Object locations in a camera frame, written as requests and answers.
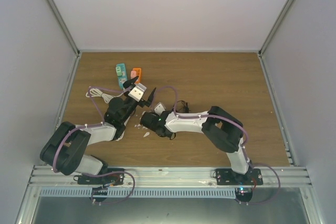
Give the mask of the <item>pink plug adapter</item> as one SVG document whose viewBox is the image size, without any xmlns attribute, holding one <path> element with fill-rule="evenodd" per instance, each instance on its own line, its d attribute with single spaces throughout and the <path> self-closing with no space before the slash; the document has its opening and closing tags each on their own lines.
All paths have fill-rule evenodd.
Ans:
<svg viewBox="0 0 336 224">
<path fill-rule="evenodd" d="M 135 78 L 136 75 L 137 75 L 136 71 L 132 70 L 132 71 L 131 71 L 131 74 L 130 74 L 131 79 Z"/>
</svg>

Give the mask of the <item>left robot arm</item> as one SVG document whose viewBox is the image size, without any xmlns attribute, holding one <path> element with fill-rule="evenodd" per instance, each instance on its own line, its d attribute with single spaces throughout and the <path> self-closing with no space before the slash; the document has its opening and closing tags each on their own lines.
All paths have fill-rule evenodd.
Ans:
<svg viewBox="0 0 336 224">
<path fill-rule="evenodd" d="M 62 122 L 42 148 L 40 160 L 50 165 L 55 173 L 71 175 L 76 172 L 89 175 L 96 184 L 106 182 L 108 171 L 104 161 L 85 152 L 89 145 L 119 140 L 136 108 L 151 105 L 156 90 L 144 99 L 146 86 L 136 83 L 137 79 L 126 81 L 121 95 L 110 99 L 102 122 L 91 125 Z"/>
</svg>

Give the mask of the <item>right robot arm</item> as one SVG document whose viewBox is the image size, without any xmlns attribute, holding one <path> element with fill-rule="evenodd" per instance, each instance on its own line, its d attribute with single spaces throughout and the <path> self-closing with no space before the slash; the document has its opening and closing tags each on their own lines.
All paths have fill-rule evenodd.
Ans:
<svg viewBox="0 0 336 224">
<path fill-rule="evenodd" d="M 218 106 L 201 113 L 145 112 L 140 124 L 160 137 L 172 138 L 178 132 L 204 134 L 217 149 L 227 154 L 237 184 L 243 185 L 251 179 L 250 159 L 244 151 L 248 134 L 242 122 Z"/>
</svg>

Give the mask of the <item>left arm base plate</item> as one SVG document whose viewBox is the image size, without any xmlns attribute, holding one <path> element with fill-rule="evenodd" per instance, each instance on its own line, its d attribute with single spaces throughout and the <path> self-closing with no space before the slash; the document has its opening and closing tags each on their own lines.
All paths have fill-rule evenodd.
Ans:
<svg viewBox="0 0 336 224">
<path fill-rule="evenodd" d="M 114 172 L 112 175 L 103 177 L 91 177 L 87 175 L 75 175 L 74 181 L 79 185 L 122 185 L 124 180 L 123 168 L 107 168 L 101 172 L 101 174 Z"/>
</svg>

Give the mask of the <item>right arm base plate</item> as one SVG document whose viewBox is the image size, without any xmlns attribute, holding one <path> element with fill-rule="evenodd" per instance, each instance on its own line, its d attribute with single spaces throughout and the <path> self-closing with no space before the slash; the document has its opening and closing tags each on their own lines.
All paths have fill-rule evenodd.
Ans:
<svg viewBox="0 0 336 224">
<path fill-rule="evenodd" d="M 217 168 L 213 172 L 213 177 L 217 185 L 263 185 L 261 171 L 257 168 L 249 168 L 246 174 L 236 173 L 231 168 Z"/>
</svg>

